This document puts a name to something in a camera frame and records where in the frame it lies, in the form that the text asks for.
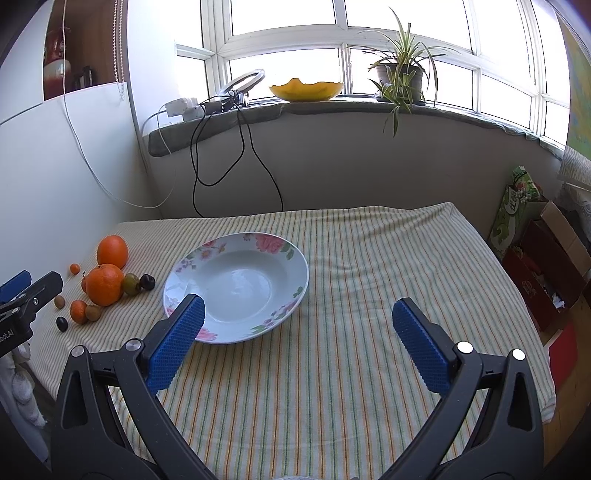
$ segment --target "white wall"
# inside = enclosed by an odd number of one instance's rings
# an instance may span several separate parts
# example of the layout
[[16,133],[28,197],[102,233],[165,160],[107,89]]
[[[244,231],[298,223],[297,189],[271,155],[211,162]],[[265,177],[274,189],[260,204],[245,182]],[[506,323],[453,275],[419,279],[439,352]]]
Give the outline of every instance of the white wall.
[[[129,102],[117,85],[66,98],[83,150],[105,186],[130,202],[154,205]],[[160,216],[101,190],[76,148],[63,97],[0,125],[0,205],[0,284],[21,270],[34,280],[50,270],[66,275],[115,224]]]
[[43,50],[53,0],[23,29],[0,68],[0,124],[43,102]]
[[[545,194],[560,187],[559,160],[537,142],[454,120],[403,115],[398,135],[382,133],[384,113],[284,115],[255,124],[257,152],[274,173],[286,210],[384,205],[417,208],[453,202],[486,236],[511,170],[524,165]],[[219,178],[241,150],[238,128],[199,142],[200,177]],[[150,158],[167,218],[196,216],[189,150]],[[206,216],[248,215],[280,208],[275,187],[256,158],[243,160],[216,187],[197,186]]]
[[[179,97],[175,76],[176,47],[173,28],[187,18],[170,18],[169,2],[128,0],[127,76],[138,129],[165,103]],[[172,123],[160,115],[160,124]],[[156,129],[156,120],[145,132]]]

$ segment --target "wooden cabinet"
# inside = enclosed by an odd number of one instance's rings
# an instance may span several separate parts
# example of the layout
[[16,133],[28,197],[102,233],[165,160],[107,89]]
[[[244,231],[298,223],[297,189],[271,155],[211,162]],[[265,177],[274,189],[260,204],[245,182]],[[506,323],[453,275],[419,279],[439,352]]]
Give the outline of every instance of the wooden cabinet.
[[[54,1],[47,29],[48,36],[51,36],[53,31],[61,30],[63,8],[64,0]],[[67,0],[66,60],[70,62],[72,74],[67,77],[66,92],[76,89],[74,79],[83,73],[85,67],[90,67],[94,74],[91,86],[115,81],[113,66],[114,10],[115,0]],[[123,25],[122,41],[124,41],[124,36]]]

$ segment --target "cardboard box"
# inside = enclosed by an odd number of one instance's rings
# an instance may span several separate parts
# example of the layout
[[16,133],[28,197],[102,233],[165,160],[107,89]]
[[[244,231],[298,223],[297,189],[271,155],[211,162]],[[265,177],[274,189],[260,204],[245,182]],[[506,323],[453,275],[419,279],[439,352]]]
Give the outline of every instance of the cardboard box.
[[579,299],[586,282],[569,256],[541,220],[532,220],[520,243],[523,251],[538,265],[544,277],[556,289],[567,308]]
[[488,245],[499,260],[502,261],[507,249],[521,239],[529,221],[540,218],[545,206],[545,201],[522,202],[510,185],[505,187],[505,194],[488,237]]
[[507,250],[502,265],[517,286],[540,330],[546,330],[563,309],[554,306],[542,285],[512,249]]
[[591,257],[587,249],[579,240],[579,237],[570,226],[568,220],[560,212],[553,202],[548,202],[542,210],[540,217],[552,230],[552,233],[562,246],[570,261],[577,268],[582,277],[591,268]]

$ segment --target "black cable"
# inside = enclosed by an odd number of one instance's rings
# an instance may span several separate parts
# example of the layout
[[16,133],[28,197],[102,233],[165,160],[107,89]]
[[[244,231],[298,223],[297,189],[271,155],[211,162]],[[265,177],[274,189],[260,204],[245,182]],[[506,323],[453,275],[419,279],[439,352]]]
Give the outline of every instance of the black cable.
[[[233,100],[236,100],[236,97],[233,96],[233,95],[229,95],[228,97],[232,98]],[[199,123],[197,124],[197,126],[193,130],[193,134],[191,135],[191,141],[189,143],[189,152],[190,152],[190,155],[191,155],[191,165],[193,166],[193,171],[195,172],[195,182],[193,183],[193,198],[192,198],[192,200],[193,200],[193,209],[195,210],[195,212],[200,217],[205,218],[203,216],[203,214],[201,212],[199,212],[199,210],[197,210],[197,206],[195,204],[195,194],[196,194],[196,190],[197,190],[197,182],[199,182],[204,187],[213,187],[213,186],[217,185],[218,183],[220,183],[230,173],[230,171],[242,159],[242,157],[244,155],[244,152],[245,152],[245,148],[246,148],[246,144],[245,144],[245,141],[244,141],[244,134],[242,132],[242,123],[240,122],[240,117],[242,116],[242,119],[244,120],[244,123],[248,127],[248,135],[249,135],[249,139],[250,139],[250,142],[251,142],[252,152],[255,154],[256,159],[263,166],[263,168],[265,169],[265,171],[268,173],[268,175],[270,176],[271,180],[273,181],[273,184],[275,185],[275,188],[276,188],[277,193],[279,195],[279,200],[281,201],[281,211],[283,212],[284,211],[284,204],[283,204],[283,197],[281,195],[281,191],[279,190],[279,186],[277,185],[277,182],[275,181],[275,178],[273,178],[273,175],[271,174],[271,172],[269,171],[269,169],[267,168],[267,166],[263,163],[263,161],[259,157],[258,153],[256,152],[256,149],[254,147],[254,143],[253,143],[253,140],[252,140],[251,126],[248,124],[248,121],[246,120],[246,117],[244,116],[244,113],[242,112],[242,110],[238,106],[237,102],[236,101],[233,101],[233,102],[230,101],[230,102],[237,109],[236,119],[238,121],[238,130],[240,132],[240,139],[242,141],[242,151],[240,152],[240,155],[238,156],[238,158],[224,172],[224,174],[219,179],[217,179],[215,182],[213,182],[213,183],[205,183],[205,182],[203,182],[203,180],[201,180],[199,178],[199,151],[197,149],[197,144],[199,142],[199,137],[201,136],[201,133],[203,132],[203,130],[205,129],[205,126],[206,126],[207,122],[211,118],[211,115],[209,115],[209,116],[206,115],[205,107],[202,104],[200,105],[201,108],[203,109],[203,118],[199,121]],[[193,158],[193,148],[192,148],[193,147],[193,138],[195,139],[195,157],[194,158]]]
[[261,160],[261,158],[258,156],[258,153],[256,153],[255,146],[252,143],[251,126],[246,121],[246,117],[244,117],[244,113],[242,113],[242,110],[240,110],[240,107],[236,103],[234,103],[234,105],[236,106],[236,108],[238,110],[238,113],[239,113],[239,115],[238,115],[238,128],[240,129],[240,135],[242,136],[242,126],[240,125],[240,115],[242,115],[242,119],[244,120],[244,123],[246,124],[246,127],[248,128],[248,136],[250,137],[250,140],[251,140],[252,152],[255,154],[256,159],[259,161],[259,163],[262,165],[262,167],[267,171],[267,173],[269,174],[271,180],[275,184],[275,188],[277,190],[277,195],[279,195],[279,200],[281,201],[281,211],[283,212],[285,210],[285,207],[283,205],[283,196],[281,195],[281,190],[279,189],[279,185],[277,185],[277,182],[275,181],[275,178],[273,178],[273,175],[271,174],[271,172],[269,171],[269,169],[267,168],[267,166],[263,163],[263,161]]

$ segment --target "silver screw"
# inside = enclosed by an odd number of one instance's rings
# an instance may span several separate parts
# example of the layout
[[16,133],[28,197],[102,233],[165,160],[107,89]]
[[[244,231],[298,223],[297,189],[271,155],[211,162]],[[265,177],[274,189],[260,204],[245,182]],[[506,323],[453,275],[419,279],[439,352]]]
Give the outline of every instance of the silver screw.
[[516,360],[525,360],[525,353],[523,350],[519,350],[518,348],[516,348],[511,352],[511,354],[513,355],[513,358]]
[[457,349],[462,353],[472,353],[474,347],[470,342],[458,342]]
[[82,345],[75,346],[70,353],[72,356],[80,356],[84,353],[84,347]]
[[125,344],[125,349],[129,350],[130,352],[135,352],[141,346],[142,346],[142,342],[140,342],[138,339],[134,338],[133,340],[129,340]]

